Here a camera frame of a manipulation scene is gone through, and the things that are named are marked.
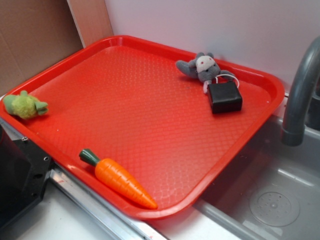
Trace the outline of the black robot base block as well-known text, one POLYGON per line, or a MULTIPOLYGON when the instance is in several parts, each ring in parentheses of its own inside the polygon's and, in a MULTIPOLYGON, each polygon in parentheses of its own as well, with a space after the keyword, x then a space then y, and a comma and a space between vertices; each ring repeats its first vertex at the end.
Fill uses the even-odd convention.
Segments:
POLYGON ((39 204, 52 158, 31 140, 12 140, 0 129, 0 229, 39 204))

